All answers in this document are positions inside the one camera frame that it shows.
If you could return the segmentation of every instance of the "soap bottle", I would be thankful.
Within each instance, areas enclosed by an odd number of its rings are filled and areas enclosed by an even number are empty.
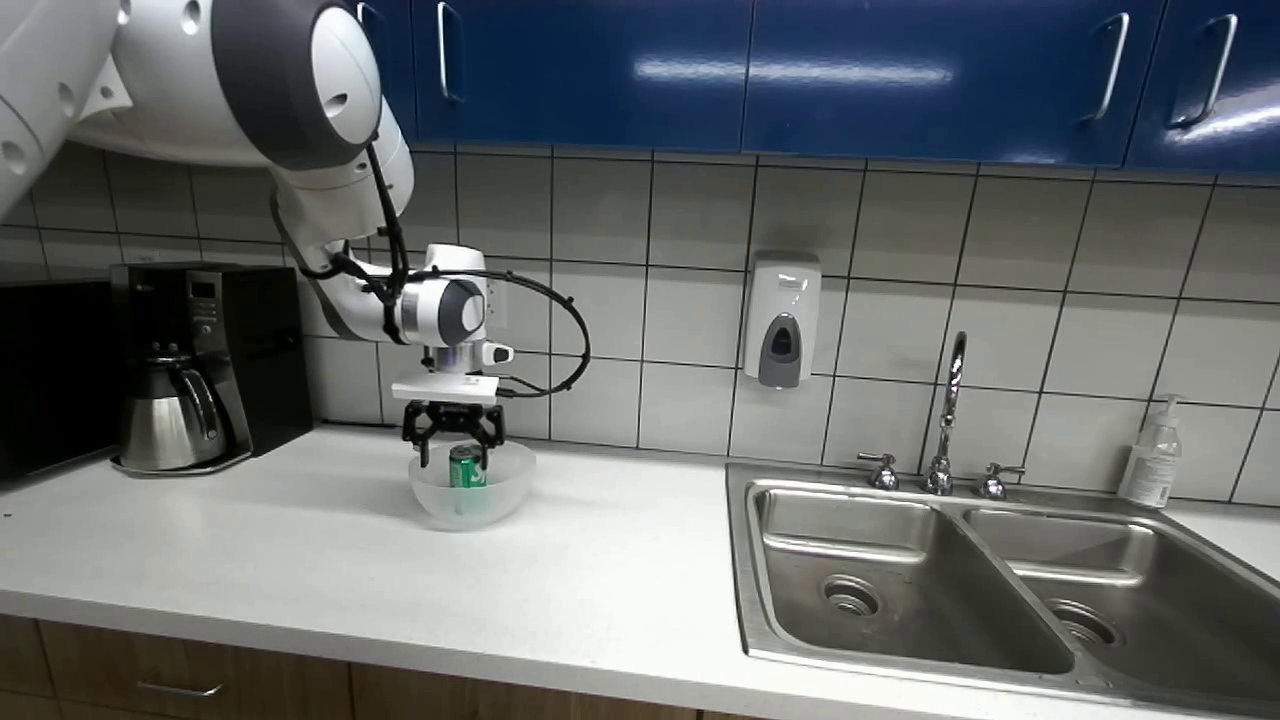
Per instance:
[[[1167,491],[1177,482],[1177,463],[1182,456],[1182,439],[1177,431],[1172,409],[1177,409],[1177,395],[1164,409],[1157,409],[1143,431],[1137,437],[1137,444],[1127,444],[1121,496],[1130,503],[1146,503],[1146,507],[1167,503]]]

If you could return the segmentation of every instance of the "double sink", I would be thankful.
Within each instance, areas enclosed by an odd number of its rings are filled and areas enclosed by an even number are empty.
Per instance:
[[[752,654],[1280,716],[1280,586],[1160,513],[727,473]]]

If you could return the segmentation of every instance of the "black appliance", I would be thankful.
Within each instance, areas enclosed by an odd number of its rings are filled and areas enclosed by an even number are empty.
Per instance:
[[[0,289],[0,480],[108,452],[120,424],[111,284]]]
[[[126,263],[114,267],[114,313],[126,374],[146,374],[154,350],[174,350],[208,381],[229,449],[202,466],[264,456],[317,427],[290,267]]]

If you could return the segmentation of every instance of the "cabinet handle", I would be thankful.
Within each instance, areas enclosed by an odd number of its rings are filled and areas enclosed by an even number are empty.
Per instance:
[[[1233,64],[1233,50],[1236,50],[1241,14],[1227,13],[1227,14],[1210,20],[1209,27],[1221,27],[1221,25],[1224,25],[1224,43],[1221,43],[1217,64],[1210,64],[1209,97],[1202,97],[1202,103],[1197,110],[1172,120],[1181,126],[1201,123],[1210,110],[1217,97],[1224,90],[1227,64]]]
[[[1090,123],[1112,110],[1116,84],[1121,84],[1121,68],[1125,68],[1125,49],[1127,49],[1127,27],[1130,27],[1130,14],[1121,13],[1121,14],[1116,14],[1112,64],[1107,64],[1107,84],[1104,84],[1104,97],[1096,99],[1096,106],[1086,110]]]
[[[449,73],[449,14],[452,14],[449,0],[435,0],[435,73],[440,73],[435,84],[442,99],[456,99],[452,73]]]
[[[222,685],[202,685],[202,687],[184,687],[184,685],[130,685],[139,692],[153,692],[153,697],[184,697],[184,700],[217,700],[222,692]]]

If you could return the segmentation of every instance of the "wall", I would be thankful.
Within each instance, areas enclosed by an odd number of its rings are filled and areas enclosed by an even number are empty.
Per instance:
[[[972,337],[954,463],[1024,463],[1027,482],[1100,491],[1152,395],[1181,393],[1181,496],[1280,503],[1280,182],[574,155],[416,155],[413,238],[465,238],[570,292],[596,365],[570,395],[511,404],[536,439],[783,463],[934,439],[934,374]],[[66,152],[0,226],[0,279],[105,274],[120,260],[285,263],[260,171],[184,171]],[[823,263],[815,381],[737,381],[752,250]],[[335,341],[305,292],[312,393],[329,421],[397,424],[384,384],[416,365]],[[492,337],[548,384],[574,337],[499,292]]]

